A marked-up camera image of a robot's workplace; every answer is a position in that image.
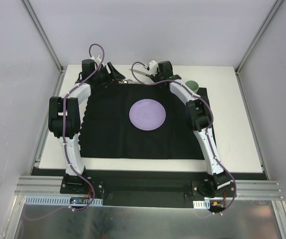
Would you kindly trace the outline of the metal spoon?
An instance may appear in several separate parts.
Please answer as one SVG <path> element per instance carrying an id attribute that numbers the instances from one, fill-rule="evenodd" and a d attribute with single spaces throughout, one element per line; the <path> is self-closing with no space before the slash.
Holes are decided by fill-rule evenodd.
<path id="1" fill-rule="evenodd" d="M 131 79 L 122 79 L 119 81 L 119 84 L 137 84 L 137 81 Z"/>

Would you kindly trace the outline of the green cup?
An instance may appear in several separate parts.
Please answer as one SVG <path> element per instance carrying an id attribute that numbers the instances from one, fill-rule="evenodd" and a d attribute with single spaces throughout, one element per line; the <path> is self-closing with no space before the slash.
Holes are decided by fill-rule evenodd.
<path id="1" fill-rule="evenodd" d="M 197 82 L 195 82 L 195 81 L 186 81 L 185 85 L 188 88 L 187 91 L 190 94 L 197 95 L 197 92 L 199 90 L 199 84 Z"/>

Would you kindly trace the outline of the purple plate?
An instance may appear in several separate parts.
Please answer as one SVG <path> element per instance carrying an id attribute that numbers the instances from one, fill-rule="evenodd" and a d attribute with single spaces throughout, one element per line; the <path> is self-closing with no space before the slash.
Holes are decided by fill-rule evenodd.
<path id="1" fill-rule="evenodd" d="M 166 119 L 166 111 L 158 101 L 142 99 L 131 106 L 129 119 L 136 128 L 151 131 L 162 126 Z"/>

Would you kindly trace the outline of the black cloth placemat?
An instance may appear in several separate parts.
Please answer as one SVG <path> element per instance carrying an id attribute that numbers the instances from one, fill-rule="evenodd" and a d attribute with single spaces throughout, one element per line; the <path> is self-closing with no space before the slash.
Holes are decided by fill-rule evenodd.
<path id="1" fill-rule="evenodd" d="M 130 121 L 131 106 L 152 99 L 166 111 L 164 123 L 144 131 Z M 79 135 L 84 158 L 197 159 L 201 147 L 185 118 L 185 105 L 166 86 L 117 84 L 95 88 L 87 101 Z"/>

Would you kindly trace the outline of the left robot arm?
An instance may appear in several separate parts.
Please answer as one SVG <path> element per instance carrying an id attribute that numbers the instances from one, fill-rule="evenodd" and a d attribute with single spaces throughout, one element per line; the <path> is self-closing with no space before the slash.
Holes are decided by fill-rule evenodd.
<path id="1" fill-rule="evenodd" d="M 62 194 L 91 194 L 93 191 L 78 146 L 80 104 L 90 97 L 92 87 L 106 88 L 126 79 L 111 62 L 103 65 L 98 60 L 85 59 L 81 67 L 73 88 L 62 97 L 49 99 L 48 129 L 58 139 L 66 166 L 60 188 Z"/>

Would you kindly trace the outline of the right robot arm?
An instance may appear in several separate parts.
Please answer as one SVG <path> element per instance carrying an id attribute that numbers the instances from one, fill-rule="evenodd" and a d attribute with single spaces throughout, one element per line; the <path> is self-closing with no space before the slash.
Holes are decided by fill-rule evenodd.
<path id="1" fill-rule="evenodd" d="M 150 61 L 146 69 L 154 83 L 169 83 L 170 92 L 185 104 L 186 123 L 198 140 L 208 174 L 208 180 L 197 187 L 198 193 L 208 198 L 220 196 L 231 180 L 221 162 L 214 140 L 213 113 L 208 99 L 199 96 L 179 75 L 174 75 L 169 61 Z"/>

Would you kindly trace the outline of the black handled knife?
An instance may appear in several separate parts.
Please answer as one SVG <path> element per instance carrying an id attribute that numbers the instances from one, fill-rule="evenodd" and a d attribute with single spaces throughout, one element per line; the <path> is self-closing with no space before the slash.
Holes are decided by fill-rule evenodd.
<path id="1" fill-rule="evenodd" d="M 144 75 L 144 76 L 146 76 L 146 77 L 151 77 L 150 74 L 147 74 L 147 73 L 145 73 L 145 72 L 143 72 L 143 71 L 140 71 L 140 70 L 132 69 L 131 72 L 135 72 L 135 73 Z"/>

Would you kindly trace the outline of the left aluminium frame post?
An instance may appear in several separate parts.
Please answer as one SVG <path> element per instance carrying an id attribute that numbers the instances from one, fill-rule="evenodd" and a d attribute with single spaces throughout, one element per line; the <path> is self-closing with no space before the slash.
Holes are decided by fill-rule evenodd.
<path id="1" fill-rule="evenodd" d="M 61 73 L 64 70 L 64 67 L 62 66 L 31 2 L 29 0 L 21 0 L 20 1 L 27 12 L 33 26 L 35 27 L 39 37 L 41 38 L 41 41 L 43 42 L 48 54 L 50 55 L 50 58 L 52 59 L 53 63 L 55 64 L 57 70 Z"/>

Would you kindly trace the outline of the aluminium frame post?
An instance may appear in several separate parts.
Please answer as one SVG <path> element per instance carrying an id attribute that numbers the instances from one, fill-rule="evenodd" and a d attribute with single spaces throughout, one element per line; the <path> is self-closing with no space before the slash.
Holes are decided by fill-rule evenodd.
<path id="1" fill-rule="evenodd" d="M 268 27 L 270 26 L 271 22 L 275 18 L 276 14 L 280 10 L 280 8 L 281 8 L 281 6 L 283 5 L 284 2 L 285 2 L 285 0 L 276 0 L 276 1 L 274 1 L 271 9 L 268 11 L 268 14 L 264 18 L 261 26 L 259 27 L 257 33 L 255 34 L 254 38 L 252 39 L 252 41 L 251 41 L 249 47 L 247 48 L 245 54 L 243 55 L 240 63 L 235 68 L 236 75 L 239 75 L 240 72 L 242 71 L 242 69 L 244 68 L 244 66 L 246 65 L 246 63 L 249 60 L 251 54 L 253 53 L 253 51 L 255 50 L 256 46 L 258 45 L 258 43 L 260 42 L 260 40 L 264 36 L 265 32 L 267 31 Z"/>
<path id="2" fill-rule="evenodd" d="M 41 41 L 43 42 L 48 54 L 50 55 L 50 58 L 52 59 L 53 63 L 55 64 L 57 70 L 61 73 L 64 70 L 64 67 L 62 66 L 31 2 L 29 0 L 21 0 L 20 1 L 27 12 L 33 26 L 35 27 L 39 37 L 41 38 Z"/>

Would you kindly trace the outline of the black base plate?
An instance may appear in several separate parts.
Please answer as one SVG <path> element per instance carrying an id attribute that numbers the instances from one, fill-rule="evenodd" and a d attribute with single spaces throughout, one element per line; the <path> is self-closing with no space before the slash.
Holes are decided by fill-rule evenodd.
<path id="1" fill-rule="evenodd" d="M 222 178 L 228 184 L 219 188 Z M 206 173 L 86 170 L 81 177 L 64 174 L 60 193 L 90 194 L 105 206 L 185 209 L 206 198 L 234 199 L 237 187 L 230 176 Z"/>

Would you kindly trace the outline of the right aluminium frame post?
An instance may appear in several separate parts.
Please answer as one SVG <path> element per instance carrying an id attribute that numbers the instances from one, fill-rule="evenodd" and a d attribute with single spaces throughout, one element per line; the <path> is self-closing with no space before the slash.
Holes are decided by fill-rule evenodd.
<path id="1" fill-rule="evenodd" d="M 245 54 L 243 55 L 240 63 L 235 68 L 236 75 L 239 75 L 240 72 L 242 71 L 242 69 L 244 68 L 244 66 L 246 65 L 246 63 L 249 60 L 251 54 L 253 53 L 253 51 L 255 50 L 256 46 L 258 45 L 258 43 L 260 42 L 260 40 L 264 36 L 265 32 L 267 31 L 268 27 L 270 26 L 271 22 L 275 18 L 276 14 L 280 10 L 280 8 L 281 8 L 281 6 L 283 5 L 284 2 L 285 2 L 285 0 L 276 0 L 276 1 L 274 1 L 271 9 L 268 11 L 268 14 L 264 18 L 261 26 L 259 27 L 257 33 L 255 34 L 254 38 L 252 39 L 252 41 L 251 41 L 249 47 L 247 48 Z"/>

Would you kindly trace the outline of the aluminium rail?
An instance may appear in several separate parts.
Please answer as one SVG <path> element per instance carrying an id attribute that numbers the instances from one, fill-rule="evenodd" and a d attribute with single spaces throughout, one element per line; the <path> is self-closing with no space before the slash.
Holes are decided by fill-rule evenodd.
<path id="1" fill-rule="evenodd" d="M 20 176 L 16 195 L 59 195 L 62 178 L 59 176 Z M 277 181 L 237 180 L 239 200 L 283 200 Z"/>

